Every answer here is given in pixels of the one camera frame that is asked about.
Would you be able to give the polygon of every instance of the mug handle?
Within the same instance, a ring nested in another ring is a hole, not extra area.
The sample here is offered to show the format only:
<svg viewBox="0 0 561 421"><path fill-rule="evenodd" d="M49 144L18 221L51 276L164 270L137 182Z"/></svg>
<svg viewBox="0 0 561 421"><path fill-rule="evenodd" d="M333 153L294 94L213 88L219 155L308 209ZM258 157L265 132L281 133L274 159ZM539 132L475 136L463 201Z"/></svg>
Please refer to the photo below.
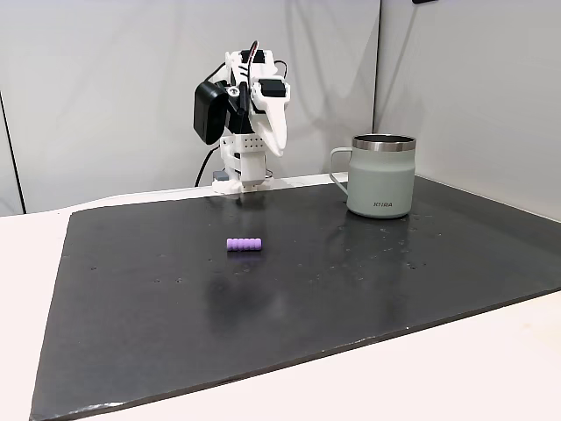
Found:
<svg viewBox="0 0 561 421"><path fill-rule="evenodd" d="M330 179L333 180L333 182L347 195L349 196L349 193L347 193L347 189L343 186L343 184L341 184L339 182L339 180L337 178L335 178L335 176L333 175L333 155L335 153L338 152L352 152L352 148L351 147L336 147L335 149L333 149L331 151L331 163L330 163Z"/></svg>

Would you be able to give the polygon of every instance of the black cable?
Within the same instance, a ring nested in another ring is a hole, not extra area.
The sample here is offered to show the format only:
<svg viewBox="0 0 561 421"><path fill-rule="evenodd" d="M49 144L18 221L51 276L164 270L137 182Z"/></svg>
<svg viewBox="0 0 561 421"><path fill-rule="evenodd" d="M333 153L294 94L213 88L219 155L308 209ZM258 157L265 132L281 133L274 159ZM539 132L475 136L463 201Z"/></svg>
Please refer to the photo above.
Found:
<svg viewBox="0 0 561 421"><path fill-rule="evenodd" d="M287 77L287 71L288 71L288 64L285 63L283 60L275 60L274 64L277 64L277 63L284 64L284 76L282 76L282 77L286 78Z"/></svg>
<svg viewBox="0 0 561 421"><path fill-rule="evenodd" d="M4 108L4 101L2 99L2 92L0 92L0 108L2 109L2 118L4 119L4 125L6 127L6 137L8 138L8 147L10 148L11 164L14 167L14 175L16 176L16 184L18 186L19 201L21 202L21 210L23 213L27 213L24 202L24 191L21 189L21 182L19 181L18 166L16 165L16 155L14 154L14 148L11 145L10 130L8 129L8 119L6 118L6 109Z"/></svg>
<svg viewBox="0 0 561 421"><path fill-rule="evenodd" d="M252 95L252 80L250 79L253 63L252 56L257 53L258 45L259 43L257 42L257 40L253 41L252 47L249 49L249 55L247 57L247 87L249 88L249 97L251 97ZM249 99L247 101L247 108L249 110Z"/></svg>
<svg viewBox="0 0 561 421"><path fill-rule="evenodd" d="M202 177L202 172L204 171L204 168L207 166L207 162L209 162L210 156L214 153L214 151L216 151L218 148L220 147L220 145L218 145L217 147L213 147L212 149L210 149L209 153L207 153L207 157L204 159L204 161L202 162L201 165L201 170L199 171L199 175L196 177L196 182L195 182L195 187L199 187L199 182L201 181L201 177Z"/></svg>
<svg viewBox="0 0 561 421"><path fill-rule="evenodd" d="M218 73L220 71L220 69L223 68L225 65L226 65L226 63L222 63L220 66L218 66L218 68L214 72L212 72L204 81L205 82L209 81L210 78L212 76L214 76L216 73Z"/></svg>

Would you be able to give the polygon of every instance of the white table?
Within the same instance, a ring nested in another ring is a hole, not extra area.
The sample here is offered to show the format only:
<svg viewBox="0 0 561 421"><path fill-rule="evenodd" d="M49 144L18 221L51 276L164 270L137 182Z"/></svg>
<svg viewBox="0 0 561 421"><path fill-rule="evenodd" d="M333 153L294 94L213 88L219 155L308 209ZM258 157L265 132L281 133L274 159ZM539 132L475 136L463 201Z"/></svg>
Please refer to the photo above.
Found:
<svg viewBox="0 0 561 421"><path fill-rule="evenodd" d="M279 188L329 183L296 177ZM213 196L211 188L110 197L0 218L2 413L29 417L67 222L74 211ZM559 420L561 293L92 421Z"/></svg>

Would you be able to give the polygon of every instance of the stainless steel rim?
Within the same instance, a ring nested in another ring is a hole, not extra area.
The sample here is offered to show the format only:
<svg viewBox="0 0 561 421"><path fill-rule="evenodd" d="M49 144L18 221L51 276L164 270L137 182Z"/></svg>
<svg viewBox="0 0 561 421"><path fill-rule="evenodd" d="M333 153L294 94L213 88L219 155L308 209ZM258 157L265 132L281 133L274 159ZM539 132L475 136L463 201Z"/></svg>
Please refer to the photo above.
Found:
<svg viewBox="0 0 561 421"><path fill-rule="evenodd" d="M375 152L405 152L415 149L417 141L396 134L363 134L352 138L352 147Z"/></svg>

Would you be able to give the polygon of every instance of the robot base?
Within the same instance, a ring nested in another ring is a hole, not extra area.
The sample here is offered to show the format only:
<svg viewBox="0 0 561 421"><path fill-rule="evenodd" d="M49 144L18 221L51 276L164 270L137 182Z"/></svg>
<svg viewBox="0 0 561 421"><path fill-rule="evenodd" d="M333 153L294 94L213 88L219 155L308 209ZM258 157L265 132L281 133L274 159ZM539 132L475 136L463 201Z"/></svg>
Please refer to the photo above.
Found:
<svg viewBox="0 0 561 421"><path fill-rule="evenodd" d="M247 193L251 191L270 190L273 188L273 177L267 178L257 186L244 187L240 180L228 180L226 182L219 182L217 180L212 182L212 189L221 195L233 195L236 193Z"/></svg>

